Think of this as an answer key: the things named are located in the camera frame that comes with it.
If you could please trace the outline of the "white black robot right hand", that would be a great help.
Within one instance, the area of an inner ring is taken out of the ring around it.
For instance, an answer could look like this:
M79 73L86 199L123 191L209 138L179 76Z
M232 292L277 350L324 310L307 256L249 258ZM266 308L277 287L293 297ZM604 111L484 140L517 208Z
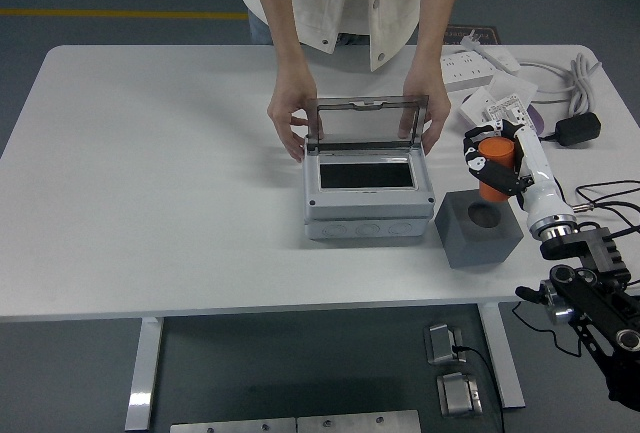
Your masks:
M493 137L514 142L513 167L503 166L480 153L480 142ZM465 133L463 152L474 177L509 197L519 198L534 239L544 242L577 231L574 211L561 198L538 136L528 125L508 120L485 122Z

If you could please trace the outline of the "person's left hand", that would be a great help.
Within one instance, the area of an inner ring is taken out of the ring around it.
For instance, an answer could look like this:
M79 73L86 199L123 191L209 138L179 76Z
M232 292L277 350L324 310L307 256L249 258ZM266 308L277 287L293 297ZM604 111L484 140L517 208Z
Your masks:
M425 115L428 126L421 135L423 151L428 155L439 140L451 111L441 70L437 66L413 66L405 78L402 93L404 96L428 96Z

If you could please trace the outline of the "person's right hand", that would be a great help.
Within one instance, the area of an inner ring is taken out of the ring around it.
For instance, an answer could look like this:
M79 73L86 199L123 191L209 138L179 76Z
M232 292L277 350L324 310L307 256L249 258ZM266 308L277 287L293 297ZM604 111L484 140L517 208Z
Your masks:
M303 110L307 102L316 96L316 83L305 61L278 66L267 115L286 152L298 163L304 158L305 140L292 127L307 126L308 121L295 113Z

